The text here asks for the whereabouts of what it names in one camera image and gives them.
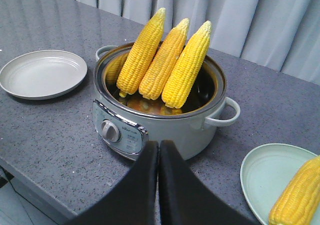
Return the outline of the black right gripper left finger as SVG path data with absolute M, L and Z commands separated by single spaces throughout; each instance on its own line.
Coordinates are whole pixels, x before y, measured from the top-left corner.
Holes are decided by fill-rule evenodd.
M 128 173 L 95 205 L 67 225 L 153 225 L 159 144 L 148 141 Z

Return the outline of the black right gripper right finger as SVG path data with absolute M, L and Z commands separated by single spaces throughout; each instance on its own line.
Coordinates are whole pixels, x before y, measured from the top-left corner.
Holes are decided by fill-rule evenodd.
M 159 145 L 158 189 L 163 225 L 254 224 L 197 178 L 171 140 Z

